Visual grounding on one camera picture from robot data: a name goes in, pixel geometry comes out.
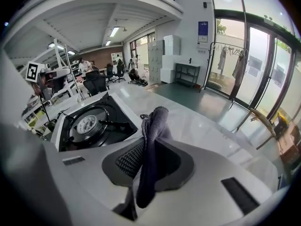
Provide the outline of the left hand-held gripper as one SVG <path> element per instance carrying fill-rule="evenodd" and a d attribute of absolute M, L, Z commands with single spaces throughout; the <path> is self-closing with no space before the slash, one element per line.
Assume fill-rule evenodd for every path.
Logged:
<path fill-rule="evenodd" d="M 28 62 L 25 80 L 30 83 L 35 95 L 41 101 L 47 101 L 64 87 L 69 74 L 71 74 L 71 69 L 68 67 L 52 69 L 46 64 Z"/>

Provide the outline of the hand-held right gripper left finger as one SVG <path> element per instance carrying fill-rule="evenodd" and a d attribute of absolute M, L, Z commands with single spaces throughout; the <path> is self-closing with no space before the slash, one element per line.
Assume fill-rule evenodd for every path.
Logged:
<path fill-rule="evenodd" d="M 104 159 L 116 151 L 124 153 L 142 143 L 134 138 L 105 147 L 58 152 L 54 144 L 43 144 L 54 186 L 60 194 L 70 226 L 138 226 L 120 214 L 129 205 L 128 187 L 117 186 L 103 171 Z"/>

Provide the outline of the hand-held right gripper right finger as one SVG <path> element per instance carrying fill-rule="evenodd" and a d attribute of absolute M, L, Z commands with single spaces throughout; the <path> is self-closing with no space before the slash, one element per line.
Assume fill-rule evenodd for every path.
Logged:
<path fill-rule="evenodd" d="M 222 181 L 234 178 L 261 205 L 277 191 L 277 172 L 258 178 L 228 158 L 174 140 L 158 139 L 193 158 L 194 173 L 179 189 L 156 193 L 140 212 L 143 226 L 221 226 L 244 216 Z"/>

